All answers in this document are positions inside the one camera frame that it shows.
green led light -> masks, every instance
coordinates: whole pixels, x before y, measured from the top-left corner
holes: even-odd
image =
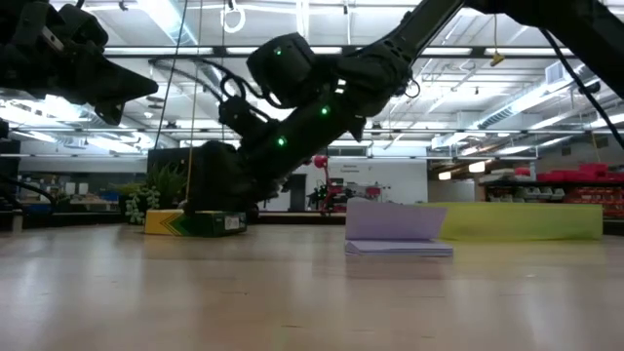
[[[284,146],[286,146],[286,144],[287,144],[287,141],[286,141],[285,137],[280,136],[280,137],[277,138],[277,145],[278,146],[284,147]]]
[[[322,116],[327,116],[330,114],[330,107],[329,106],[324,106],[323,108],[321,108],[321,115]]]

ceiling light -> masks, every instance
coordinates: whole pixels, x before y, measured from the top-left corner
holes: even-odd
[[[71,154],[38,154],[33,155],[34,157],[49,157],[49,158],[57,158],[57,157],[72,157]]]
[[[468,171],[470,173],[483,173],[486,171],[486,163],[485,162],[477,162],[468,166]]]
[[[340,47],[312,47],[312,52],[317,55],[336,55],[342,53]]]
[[[560,48],[562,54],[566,56],[573,55],[572,51],[567,48]],[[503,56],[531,56],[531,55],[540,55],[540,56],[556,56],[555,50],[553,48],[498,48],[497,52]],[[486,55],[493,56],[496,53],[496,49],[488,48],[486,49]]]
[[[28,154],[0,154],[0,157],[29,157]]]
[[[226,48],[225,52],[230,55],[249,55],[253,53],[257,47],[236,47]]]
[[[473,147],[469,147],[469,148],[461,151],[461,154],[463,156],[465,156],[465,155],[472,155],[472,154],[474,154],[476,152],[479,152],[479,147],[473,146]]]
[[[542,128],[546,128],[546,127],[550,127],[556,123],[559,123],[561,121],[563,121],[566,117],[564,116],[557,116],[557,117],[553,117],[553,118],[549,118],[547,120],[543,120],[539,123],[536,123],[530,127],[528,127],[530,130],[536,130],[536,129],[542,129]]]
[[[450,179],[450,172],[442,172],[442,173],[438,174],[438,179],[439,180],[449,180]]]
[[[551,146],[551,145],[554,145],[554,144],[556,144],[556,143],[562,142],[562,141],[564,141],[564,140],[566,140],[566,139],[568,139],[568,138],[569,138],[569,136],[564,136],[564,137],[560,137],[560,138],[552,139],[552,140],[549,140],[549,141],[544,142],[544,143],[543,143],[543,144],[541,144],[540,146],[542,146],[542,147],[545,147],[545,146]]]
[[[177,49],[179,55],[211,55],[213,48],[186,47]],[[105,55],[175,55],[176,48],[132,48],[132,47],[112,47],[104,48]]]
[[[624,122],[624,113],[617,114],[609,117],[612,124],[618,124]],[[606,121],[603,118],[597,119],[589,125],[590,129],[606,127]]]
[[[22,137],[31,137],[37,140],[41,140],[41,141],[46,141],[46,142],[56,142],[56,140],[51,137],[51,136],[47,136],[43,133],[39,133],[39,132],[29,132],[29,133],[22,133],[22,132],[13,132],[14,134],[17,134],[18,136],[22,136]]]
[[[107,139],[104,137],[94,137],[89,139],[89,143],[95,145],[104,150],[110,150],[120,153],[133,153],[138,152],[134,147],[126,145],[115,140]]]
[[[530,149],[530,146],[511,146],[511,147],[504,148],[498,151],[497,153],[501,155],[513,155],[515,153],[527,151],[529,149]]]
[[[457,55],[457,56],[466,56],[472,53],[471,48],[427,48],[422,54],[423,55]]]

potted plant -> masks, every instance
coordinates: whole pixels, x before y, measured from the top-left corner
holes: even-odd
[[[167,164],[163,167],[154,165],[147,174],[147,188],[159,193],[159,205],[163,210],[176,209],[183,199],[182,190],[186,186],[186,175]]]
[[[117,205],[119,206],[119,211],[121,215],[126,213],[126,203],[131,199],[131,195],[136,194],[142,186],[145,186],[143,183],[128,183],[122,185],[112,184],[111,187],[114,191],[119,193],[119,198],[117,200]]]
[[[181,201],[186,176],[170,164],[154,165],[147,173],[147,180],[125,201],[124,214],[130,224],[143,225],[148,210],[176,209]]]
[[[155,187],[150,189],[142,186],[126,200],[125,216],[129,224],[143,225],[147,211],[158,209],[160,209],[160,192]]]

black robotic arm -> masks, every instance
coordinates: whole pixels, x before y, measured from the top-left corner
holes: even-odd
[[[366,118],[405,92],[415,60],[463,6],[551,31],[624,98],[624,24],[598,0],[423,0],[386,36],[340,58],[315,56],[296,33],[277,37],[247,64],[262,96],[294,112],[277,121],[242,98],[224,102],[219,121],[241,147],[209,141],[199,149],[187,212],[243,211],[276,196],[292,171],[344,133],[361,140]],[[346,82],[340,93],[338,80]]]
[[[0,87],[88,103],[119,125],[125,103],[156,93],[158,84],[107,60],[107,42],[98,20],[76,6],[1,0]]]

cable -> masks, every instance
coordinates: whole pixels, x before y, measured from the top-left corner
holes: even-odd
[[[160,114],[160,123],[158,124],[158,132],[156,133],[156,140],[154,140],[154,149],[158,147],[158,139],[160,138],[161,131],[163,130],[163,121],[165,120],[165,111],[167,110],[167,100],[169,97],[169,90],[174,81],[174,69],[176,68],[177,53],[179,53],[179,46],[182,42],[182,33],[184,32],[184,24],[186,22],[186,10],[188,9],[188,0],[184,1],[184,11],[182,12],[182,21],[179,25],[179,33],[177,34],[177,43],[175,43],[175,56],[172,63],[172,71],[169,75],[169,81],[167,82],[167,90],[165,91],[165,101],[163,101],[163,111]]]
[[[48,199],[48,201],[50,201],[50,210],[48,211],[47,215],[51,215],[54,212],[55,207],[57,206],[57,200],[47,191],[41,190],[30,184],[26,184],[25,182],[11,179],[2,174],[0,174],[0,182],[8,183],[8,184],[20,187],[22,189],[36,192],[37,194],[42,195],[43,197]],[[2,191],[0,195],[4,196],[14,207],[20,209],[24,214],[29,214],[28,210],[15,198],[15,196],[8,194],[5,191]]]
[[[204,8],[204,0],[200,2],[200,11],[199,11],[199,37],[197,38],[197,42],[202,42],[202,30],[204,29],[204,14],[202,14],[202,10]],[[199,56],[199,46],[197,47],[197,56]],[[195,76],[199,75],[199,64],[195,64]],[[193,139],[195,137],[195,110],[197,108],[197,87],[198,81],[195,80],[195,89],[193,89],[193,117],[191,118],[191,144],[188,148],[188,170],[186,171],[186,196],[185,199],[188,201],[188,195],[191,190],[191,176],[193,173]]]
[[[578,86],[578,89],[581,91],[581,93],[583,93],[583,95],[585,95],[585,97],[590,101],[592,106],[594,106],[598,114],[604,119],[609,130],[613,134],[613,137],[615,138],[617,143],[620,144],[622,149],[624,149],[624,140],[622,140],[622,136],[617,132],[617,128],[615,128],[615,125],[613,125],[613,122],[611,122],[611,120],[608,118],[608,115],[606,114],[603,107],[596,101],[594,96],[592,96],[592,93],[590,93],[587,90],[587,87],[585,87],[585,84],[583,84],[583,81],[578,77],[576,72],[574,72],[574,69],[572,68],[572,66],[569,65],[569,63],[567,62],[567,59],[564,57],[562,50],[559,48],[559,45],[557,45],[557,43],[555,42],[555,39],[553,38],[553,36],[545,29],[540,28],[539,31],[544,35],[544,37],[546,38],[550,46],[553,47],[553,50],[555,50],[555,54],[557,54],[557,58],[559,58],[559,60],[562,62],[562,65],[565,67],[565,70],[567,71],[567,73],[572,77],[572,79],[574,80],[574,83],[576,83],[576,85]]]
[[[217,62],[211,61],[209,59],[205,59],[205,58],[183,58],[184,60],[189,60],[191,62],[197,63],[197,64],[206,64],[209,66],[212,66],[216,69],[218,69],[220,72],[223,73],[223,77],[221,78],[220,82],[219,82],[219,89],[221,90],[221,92],[217,92],[213,87],[211,87],[210,84],[200,80],[197,77],[194,77],[192,74],[187,73],[182,71],[181,69],[177,69],[175,67],[171,67],[170,65],[165,65],[164,63],[162,63],[163,60],[176,60],[176,55],[162,55],[159,56],[157,58],[151,58],[149,60],[149,63],[153,66],[155,66],[156,68],[165,68],[165,69],[169,69],[172,72],[174,72],[175,74],[179,74],[181,76],[184,76],[188,79],[192,79],[200,84],[202,84],[202,86],[209,91],[214,98],[216,98],[216,100],[218,100],[220,103],[223,103],[223,96],[227,97],[227,98],[232,98],[232,95],[229,94],[227,92],[227,90],[225,89],[226,85],[228,82],[233,82],[236,85],[236,89],[238,90],[238,93],[241,95],[241,98],[246,98],[247,97],[247,91],[249,91],[253,96],[255,96],[256,98],[265,98],[265,96],[259,92],[257,92],[254,87],[252,87],[252,84],[250,82],[248,82],[245,78],[239,76],[238,74],[232,72],[231,70],[229,70],[228,68],[226,68],[225,66],[223,66],[222,64],[219,64]]]

